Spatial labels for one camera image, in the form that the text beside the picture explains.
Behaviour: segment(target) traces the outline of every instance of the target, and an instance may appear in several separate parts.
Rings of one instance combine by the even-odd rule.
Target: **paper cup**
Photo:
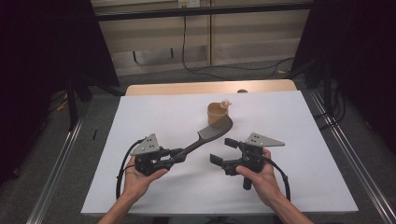
[[[209,125],[218,121],[222,117],[228,114],[228,108],[224,109],[220,106],[220,103],[211,103],[207,106],[207,122]]]

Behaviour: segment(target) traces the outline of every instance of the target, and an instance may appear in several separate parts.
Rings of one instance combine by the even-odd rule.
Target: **hand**
[[[166,169],[161,169],[150,176],[142,175],[134,168],[134,156],[129,159],[125,167],[128,168],[125,169],[124,190],[121,196],[136,201],[146,193],[152,181],[168,172]]]
[[[124,190],[110,210],[99,221],[100,224],[121,223],[131,206],[146,193],[149,184],[168,172],[166,169],[161,169],[150,176],[142,175],[134,168],[134,156],[129,159],[126,167]]]
[[[266,158],[271,159],[269,150],[264,148],[262,152]],[[268,162],[264,163],[262,171],[258,174],[245,166],[237,166],[235,170],[238,174],[251,179],[254,189],[265,205],[271,206],[273,201],[284,197],[276,182],[274,167]]]

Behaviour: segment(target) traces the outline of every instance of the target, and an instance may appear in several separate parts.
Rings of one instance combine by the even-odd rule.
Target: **cable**
[[[58,96],[54,97],[54,98],[51,99],[49,102],[52,103],[52,102],[58,100],[58,99],[61,98],[65,93],[66,93],[66,91],[62,91]]]
[[[336,94],[335,94],[335,97],[337,97],[337,98],[336,98],[336,99],[337,99],[337,102],[338,102],[338,92],[339,92],[339,91],[340,91],[340,89],[339,89],[339,87],[337,87],[337,91],[336,91]],[[339,111],[337,112],[337,115],[334,117],[334,121],[331,121],[330,123],[328,123],[328,124],[326,124],[326,125],[320,127],[319,129],[320,129],[321,131],[322,131],[322,130],[325,130],[325,129],[327,129],[327,128],[329,128],[329,127],[335,125],[335,124],[338,124],[338,123],[344,118],[344,116],[345,116],[345,114],[346,114],[347,106],[346,106],[345,95],[344,95],[344,93],[343,93],[342,91],[340,91],[340,92],[341,92],[341,99],[342,99],[342,101],[343,101],[343,103],[342,103],[342,105],[343,105],[342,112],[341,112],[341,105],[340,105],[339,102],[338,102],[337,104],[338,104],[338,109],[339,109]]]
[[[216,77],[216,78],[220,78],[220,79],[231,81],[231,79],[228,79],[226,77],[219,77],[219,76],[208,74],[208,73],[198,73],[198,72],[201,71],[201,70],[208,69],[208,68],[232,68],[232,69],[240,69],[240,70],[247,70],[247,71],[260,71],[260,70],[265,70],[265,69],[269,69],[269,68],[274,67],[275,68],[274,72],[270,76],[268,76],[268,77],[271,77],[271,76],[273,76],[276,73],[276,69],[281,63],[286,62],[288,60],[293,60],[294,59],[294,57],[289,57],[289,58],[283,59],[283,60],[281,60],[281,61],[279,61],[279,62],[277,62],[277,63],[275,63],[273,65],[266,66],[266,67],[260,67],[260,68],[244,68],[244,67],[237,67],[237,66],[230,66],[230,65],[212,65],[212,66],[205,66],[205,67],[196,68],[196,69],[190,69],[189,67],[187,67],[186,62],[185,62],[185,46],[186,46],[186,31],[187,31],[186,18],[187,18],[186,16],[183,17],[183,19],[184,19],[183,20],[184,21],[184,32],[183,32],[183,46],[182,46],[182,50],[181,50],[181,62],[183,64],[183,67],[187,71],[189,71],[189,72],[191,72],[193,74],[211,76],[211,77]]]
[[[268,159],[264,157],[263,155],[259,155],[256,153],[251,153],[250,155],[259,157],[263,159],[264,161],[270,163],[272,166],[274,166],[282,175],[283,182],[285,183],[285,190],[286,190],[286,198],[290,201],[290,185],[289,185],[289,178],[285,175],[285,173],[279,168],[279,166],[276,165],[271,159]]]
[[[131,152],[131,150],[132,150],[134,147],[136,147],[138,144],[142,143],[143,140],[145,140],[145,139],[137,140],[137,141],[128,149],[128,151],[127,151],[126,154],[125,154],[124,159],[122,160],[122,164],[121,164],[121,168],[120,168],[120,171],[119,171],[119,175],[117,176],[117,186],[116,186],[116,198],[117,198],[117,199],[120,197],[121,181],[122,181],[122,177],[123,177],[124,171],[125,171],[127,168],[134,166],[134,165],[132,165],[132,166],[127,166],[127,167],[124,168],[126,159],[128,158],[129,153]]]

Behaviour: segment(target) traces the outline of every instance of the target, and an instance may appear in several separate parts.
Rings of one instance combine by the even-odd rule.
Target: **white table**
[[[207,125],[206,107],[229,99],[233,128],[197,148],[183,163],[153,182],[129,213],[149,216],[270,215],[255,190],[242,188],[243,177],[227,176],[209,162],[241,157],[224,138],[244,141],[252,133],[286,143],[269,147],[290,181],[291,201],[310,213],[348,213],[358,208],[299,91],[126,96],[120,100],[102,158],[81,213],[101,216],[116,201],[116,175],[127,149],[156,133],[164,148],[186,147]],[[278,184],[284,184],[276,171]]]

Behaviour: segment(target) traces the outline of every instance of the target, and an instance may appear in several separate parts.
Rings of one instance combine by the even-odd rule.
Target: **gray floor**
[[[274,62],[243,63],[238,66],[264,67]],[[282,63],[278,69],[287,70],[291,61]],[[228,79],[262,79],[272,74],[272,70],[244,71],[232,68],[209,68],[203,73],[216,74]],[[284,75],[275,74],[272,78]],[[216,77],[197,75],[185,70],[120,77],[121,89],[131,84],[218,81]],[[313,115],[320,112],[316,108],[309,90],[304,87],[304,78],[294,80],[304,94]],[[78,103],[78,108],[88,107],[78,137],[70,151],[67,163],[60,176],[54,194],[45,208],[43,223],[96,223],[98,218],[83,216],[80,209],[89,190],[97,163],[104,148],[106,137],[118,107],[119,98],[92,88],[94,93],[90,103]],[[58,105],[60,100],[52,103]],[[340,126],[350,144],[355,148],[367,172],[371,175],[392,207],[396,205],[396,158],[384,144],[381,136],[366,128],[360,112],[346,99],[346,116]],[[47,125],[35,143],[35,147],[21,166],[21,177],[9,180],[0,188],[0,223],[26,223],[41,190],[57,161],[64,140],[68,135],[68,111],[52,111]],[[331,129],[322,131],[323,137],[334,156],[345,181],[351,190],[360,211],[344,215],[307,214],[317,223],[383,223],[382,217],[352,169],[344,152],[334,139]],[[126,223],[151,223],[152,217],[127,217]]]

